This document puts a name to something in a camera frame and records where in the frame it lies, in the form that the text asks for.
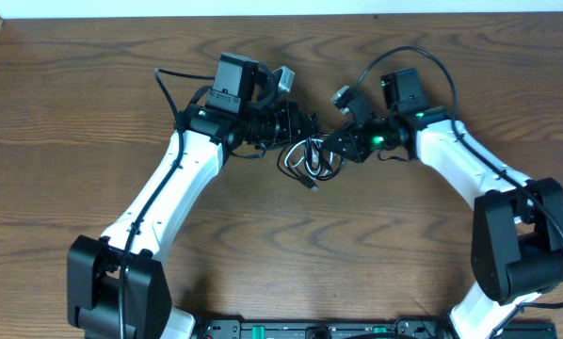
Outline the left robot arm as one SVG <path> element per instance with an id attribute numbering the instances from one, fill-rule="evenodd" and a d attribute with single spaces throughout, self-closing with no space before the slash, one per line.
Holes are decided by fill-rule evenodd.
<path id="1" fill-rule="evenodd" d="M 67 316 L 87 338 L 194 338 L 198 318 L 174 306 L 165 267 L 176 235 L 206 186 L 243 144 L 267 151 L 315 133 L 288 100 L 295 74 L 221 55 L 185 107 L 163 91 L 174 132 L 160 164 L 99 238 L 78 236 L 67 257 Z"/>

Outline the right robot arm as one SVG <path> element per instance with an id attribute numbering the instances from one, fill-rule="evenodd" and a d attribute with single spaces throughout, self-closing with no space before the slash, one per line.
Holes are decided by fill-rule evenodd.
<path id="1" fill-rule="evenodd" d="M 508 322 L 563 283 L 563 187 L 533 180 L 477 142 L 446 106 L 433 107 L 415 69 L 388 73 L 381 87 L 389 114 L 376 116 L 365 96 L 345 86 L 331 98 L 352 120 L 323 143 L 361 163 L 402 147 L 436 170 L 473 209 L 471 266 L 475 283 L 453 307 L 439 338 L 528 337 Z"/>

